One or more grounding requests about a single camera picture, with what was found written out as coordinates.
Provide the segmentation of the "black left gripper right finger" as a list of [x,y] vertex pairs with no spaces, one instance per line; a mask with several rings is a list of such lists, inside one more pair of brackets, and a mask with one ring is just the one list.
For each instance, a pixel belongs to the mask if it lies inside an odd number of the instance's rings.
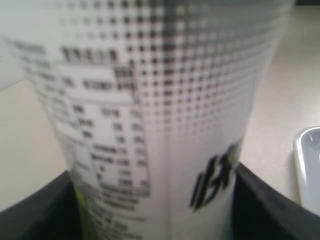
[[235,240],[318,240],[320,218],[239,164],[232,231]]

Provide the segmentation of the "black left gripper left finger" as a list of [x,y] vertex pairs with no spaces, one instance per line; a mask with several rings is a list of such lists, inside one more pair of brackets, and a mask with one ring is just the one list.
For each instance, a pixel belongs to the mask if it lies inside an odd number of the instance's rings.
[[81,240],[80,214],[64,171],[40,190],[0,212],[2,240]]

